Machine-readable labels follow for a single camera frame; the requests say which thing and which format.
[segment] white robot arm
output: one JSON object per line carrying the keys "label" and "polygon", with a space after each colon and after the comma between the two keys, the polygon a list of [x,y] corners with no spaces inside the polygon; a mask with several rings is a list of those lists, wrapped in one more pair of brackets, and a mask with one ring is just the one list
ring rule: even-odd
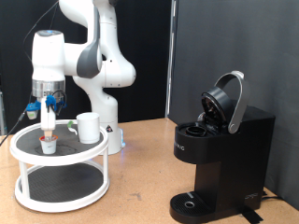
{"label": "white robot arm", "polygon": [[[37,32],[33,45],[33,95],[41,102],[41,128],[47,138],[55,129],[55,113],[46,108],[46,98],[54,94],[59,102],[64,91],[64,75],[87,92],[93,112],[108,127],[109,154],[121,150],[118,103],[103,88],[126,87],[135,81],[134,67],[124,59],[118,46],[114,7],[108,0],[60,0],[65,16],[88,28],[85,44],[65,44],[56,31]],[[102,62],[102,54],[107,60]]]}

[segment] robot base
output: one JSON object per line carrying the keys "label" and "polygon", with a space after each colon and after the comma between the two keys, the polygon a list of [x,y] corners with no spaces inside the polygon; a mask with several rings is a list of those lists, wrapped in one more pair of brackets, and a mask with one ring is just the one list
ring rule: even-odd
{"label": "robot base", "polygon": [[108,155],[113,155],[121,151],[121,149],[124,148],[124,143],[122,140],[122,129],[119,128],[118,122],[101,122],[101,127],[103,127],[108,133]]}

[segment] black coffee maker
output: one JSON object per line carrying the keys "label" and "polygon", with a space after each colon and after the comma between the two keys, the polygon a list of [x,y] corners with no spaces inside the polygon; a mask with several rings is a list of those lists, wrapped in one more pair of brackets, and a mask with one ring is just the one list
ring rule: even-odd
{"label": "black coffee maker", "polygon": [[[222,90],[233,78],[240,84],[237,102]],[[176,127],[175,156],[196,164],[194,191],[170,202],[176,221],[207,223],[260,208],[275,117],[248,106],[249,95],[242,73],[226,74],[203,93],[205,113]]]}

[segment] black wall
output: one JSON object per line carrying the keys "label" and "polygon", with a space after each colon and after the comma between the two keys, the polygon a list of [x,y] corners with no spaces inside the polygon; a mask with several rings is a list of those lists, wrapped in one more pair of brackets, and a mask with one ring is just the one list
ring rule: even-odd
{"label": "black wall", "polygon": [[[28,104],[33,72],[22,41],[39,17],[55,0],[2,1],[0,6],[0,73],[7,128],[10,130]],[[116,6],[121,52],[136,69],[133,86],[106,89],[119,102],[119,122],[164,117],[171,0],[120,0]],[[51,11],[29,35],[26,49],[31,55],[34,33],[49,29]],[[58,8],[52,29],[64,33],[67,43],[86,42],[86,29],[69,21]],[[91,111],[86,93],[72,77],[66,77],[68,107],[58,119],[72,119]],[[39,122],[24,119],[16,131]]]}
{"label": "black wall", "polygon": [[[201,94],[239,70],[250,105],[276,115],[265,186],[299,208],[299,2],[179,0],[169,118],[196,120]],[[231,83],[226,90],[237,96]]]}

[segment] wooden table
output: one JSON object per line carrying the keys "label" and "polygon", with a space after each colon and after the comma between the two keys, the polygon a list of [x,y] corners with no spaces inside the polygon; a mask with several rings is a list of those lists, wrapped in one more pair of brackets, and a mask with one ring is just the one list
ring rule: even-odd
{"label": "wooden table", "polygon": [[[173,154],[176,124],[169,119],[153,119],[122,123],[120,127],[126,147],[109,156],[110,187],[106,195],[85,208],[61,214],[31,211],[16,201],[14,189],[20,170],[9,152],[10,136],[0,148],[0,223],[177,223],[169,215],[169,201],[193,190],[195,165],[179,161]],[[267,200],[256,212],[264,219],[263,224],[299,223],[298,211],[283,201]],[[249,224],[242,216],[211,223]]]}

